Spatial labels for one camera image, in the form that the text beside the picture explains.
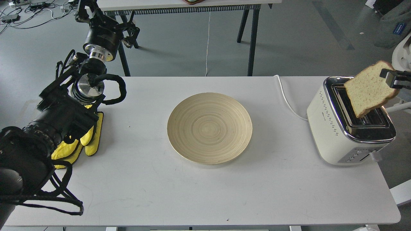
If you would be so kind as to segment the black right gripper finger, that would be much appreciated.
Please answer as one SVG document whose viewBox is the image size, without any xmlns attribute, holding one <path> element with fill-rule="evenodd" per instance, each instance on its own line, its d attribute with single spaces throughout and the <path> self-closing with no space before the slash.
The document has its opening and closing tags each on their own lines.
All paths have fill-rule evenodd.
<svg viewBox="0 0 411 231">
<path fill-rule="evenodd" d="M 411 90 L 411 82 L 407 80 L 393 80 L 393 81 L 388 81 L 388 86 L 390 88 L 394 89 L 408 89 Z"/>
<path fill-rule="evenodd" d="M 411 72 L 389 70 L 386 68 L 381 70 L 379 76 L 381 78 L 393 79 L 393 80 L 399 80 L 399 81 L 410 81 L 411 80 Z"/>
</svg>

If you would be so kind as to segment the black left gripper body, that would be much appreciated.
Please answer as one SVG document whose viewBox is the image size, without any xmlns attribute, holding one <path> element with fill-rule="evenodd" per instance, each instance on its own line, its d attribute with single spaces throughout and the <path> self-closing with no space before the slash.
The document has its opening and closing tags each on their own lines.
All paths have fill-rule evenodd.
<svg viewBox="0 0 411 231">
<path fill-rule="evenodd" d="M 131 48 L 140 32 L 133 21 L 118 23 L 110 17 L 93 17 L 89 25 L 83 49 L 90 58 L 102 62 L 113 61 L 121 43 Z"/>
</svg>

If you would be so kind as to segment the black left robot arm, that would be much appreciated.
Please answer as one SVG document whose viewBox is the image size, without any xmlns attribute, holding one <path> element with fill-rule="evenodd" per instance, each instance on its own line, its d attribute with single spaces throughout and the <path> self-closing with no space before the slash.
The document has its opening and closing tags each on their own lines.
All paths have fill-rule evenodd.
<svg viewBox="0 0 411 231">
<path fill-rule="evenodd" d="M 71 144 L 98 124 L 98 106 L 122 102 L 126 85 L 122 77 L 107 73 L 105 62 L 117 51 L 137 47 L 140 29 L 122 16 L 122 23 L 107 16 L 96 0 L 78 2 L 77 22 L 89 25 L 84 52 L 72 50 L 56 65 L 56 79 L 41 93 L 40 115 L 24 128 L 1 130 L 1 226 L 16 206 L 45 208 L 27 201 L 69 203 L 78 211 L 48 209 L 81 216 L 82 201 L 68 190 L 73 167 L 69 161 L 53 160 L 52 153 L 62 142 Z"/>
</svg>

